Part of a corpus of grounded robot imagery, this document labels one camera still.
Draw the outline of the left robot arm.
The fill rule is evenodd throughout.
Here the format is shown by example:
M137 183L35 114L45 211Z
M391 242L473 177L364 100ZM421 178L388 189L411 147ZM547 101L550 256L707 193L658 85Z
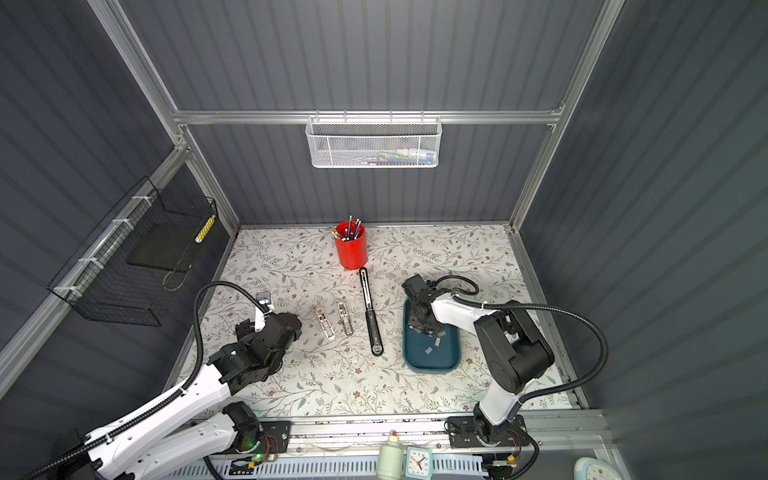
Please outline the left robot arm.
M260 455L266 434L257 416L234 395L282 366L301 335L293 313L268 313L237 326L237 341L222 347L190 376L123 418L93 430L104 442L88 451L97 479L159 479L193 461L233 449Z

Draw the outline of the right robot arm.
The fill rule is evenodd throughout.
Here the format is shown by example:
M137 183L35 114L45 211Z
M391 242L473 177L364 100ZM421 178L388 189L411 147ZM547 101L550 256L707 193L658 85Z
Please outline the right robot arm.
M542 332L517 301L504 310L461 298L420 275L406 279L402 288L411 303L409 324L414 329L436 333L454 326L478 339L492 381L474 407L474 428L480 437L496 435L524 403L524 388L554 363Z

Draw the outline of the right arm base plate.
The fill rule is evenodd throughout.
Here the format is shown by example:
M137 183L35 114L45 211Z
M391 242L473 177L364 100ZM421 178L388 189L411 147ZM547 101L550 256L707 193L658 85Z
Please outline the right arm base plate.
M444 422L449 443L455 449L471 448L521 448L530 445L523 435L524 425L518 418L514 422L505 420L493 426L479 416L450 416Z

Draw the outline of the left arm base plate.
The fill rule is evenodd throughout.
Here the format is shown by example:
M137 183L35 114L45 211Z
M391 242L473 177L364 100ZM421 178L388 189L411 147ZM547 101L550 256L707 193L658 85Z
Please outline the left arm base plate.
M258 432L238 433L234 443L216 455L279 455L287 452L293 424L290 421L262 422Z

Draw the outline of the teal plastic tray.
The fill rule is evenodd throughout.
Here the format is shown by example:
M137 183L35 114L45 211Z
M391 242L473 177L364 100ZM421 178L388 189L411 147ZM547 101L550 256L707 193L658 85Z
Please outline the teal plastic tray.
M404 302L403 356L406 365L416 373L445 374L454 370L461 360L460 334L455 326L428 335L409 324L411 302Z

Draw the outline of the black stapler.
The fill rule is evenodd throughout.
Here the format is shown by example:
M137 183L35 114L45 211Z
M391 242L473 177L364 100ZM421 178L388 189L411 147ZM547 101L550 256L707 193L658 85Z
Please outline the black stapler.
M384 353L382 337L380 334L376 313L373 307L372 294L370 290L370 284L368 279L368 271L365 267L361 267L358 270L361 288L364 296L365 305L365 318L366 325L369 334L369 341L371 346L371 352L374 356L379 357Z

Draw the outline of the pink eraser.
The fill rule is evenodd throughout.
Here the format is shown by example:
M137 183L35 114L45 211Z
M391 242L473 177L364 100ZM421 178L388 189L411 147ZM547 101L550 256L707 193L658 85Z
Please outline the pink eraser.
M332 324L328 320L327 315L326 315L324 309L323 308L317 308L316 309L316 316L317 316L319 325L320 325L320 327L321 327L321 329L322 329L326 339L329 340L329 341L334 340L335 337L336 337L335 331L333 329Z

